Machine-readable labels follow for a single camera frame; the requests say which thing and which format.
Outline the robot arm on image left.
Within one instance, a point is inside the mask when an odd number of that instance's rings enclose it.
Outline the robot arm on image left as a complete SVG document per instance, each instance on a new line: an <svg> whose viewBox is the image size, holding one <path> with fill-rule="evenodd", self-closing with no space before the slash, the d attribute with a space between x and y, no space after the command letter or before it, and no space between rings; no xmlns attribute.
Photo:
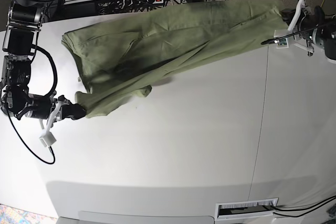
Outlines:
<svg viewBox="0 0 336 224"><path fill-rule="evenodd" d="M20 120L26 116L47 120L49 124L63 119L78 120L85 109L63 95L55 98L57 69L49 52L37 45L48 4L56 0L12 0L8 10L3 52L6 53L1 79L1 109L8 117ZM31 94L29 82L36 53L45 55L51 65L53 83L44 95Z"/></svg>

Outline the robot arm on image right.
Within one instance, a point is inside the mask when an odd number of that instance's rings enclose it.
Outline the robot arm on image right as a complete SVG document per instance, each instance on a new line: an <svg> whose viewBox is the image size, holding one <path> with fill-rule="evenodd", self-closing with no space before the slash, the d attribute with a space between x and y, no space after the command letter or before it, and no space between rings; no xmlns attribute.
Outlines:
<svg viewBox="0 0 336 224"><path fill-rule="evenodd" d="M280 12L287 29L275 30L273 44L278 49L297 47L312 56L322 50L331 63L335 63L335 15L326 15L321 6L314 10L306 0L298 0L294 9Z"/></svg>

